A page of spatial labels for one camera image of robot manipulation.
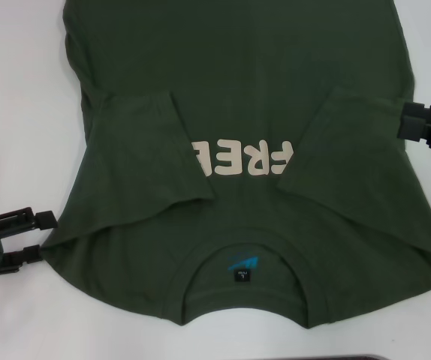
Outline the dark green FREE t-shirt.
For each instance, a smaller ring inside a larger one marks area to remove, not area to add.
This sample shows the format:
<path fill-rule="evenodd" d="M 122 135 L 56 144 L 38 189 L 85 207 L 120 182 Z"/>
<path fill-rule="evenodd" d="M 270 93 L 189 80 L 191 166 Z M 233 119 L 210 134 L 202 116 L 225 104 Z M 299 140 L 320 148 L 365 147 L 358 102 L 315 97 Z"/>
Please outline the dark green FREE t-shirt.
<path fill-rule="evenodd" d="M 70 285 L 308 329 L 431 290 L 393 0 L 66 0 L 63 21 L 86 150 L 42 254 Z"/>

